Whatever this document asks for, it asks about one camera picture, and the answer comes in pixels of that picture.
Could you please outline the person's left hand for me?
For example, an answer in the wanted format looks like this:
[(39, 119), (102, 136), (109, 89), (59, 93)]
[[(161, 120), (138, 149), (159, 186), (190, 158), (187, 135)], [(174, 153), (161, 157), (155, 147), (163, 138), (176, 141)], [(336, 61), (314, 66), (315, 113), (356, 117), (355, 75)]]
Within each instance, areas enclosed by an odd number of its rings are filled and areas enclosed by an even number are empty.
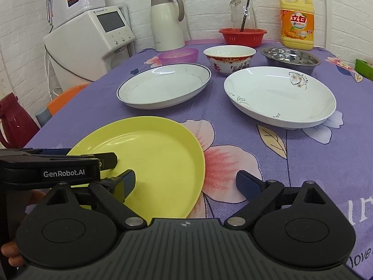
[(12, 267), (20, 267), (25, 263), (15, 240), (1, 246), (1, 253)]

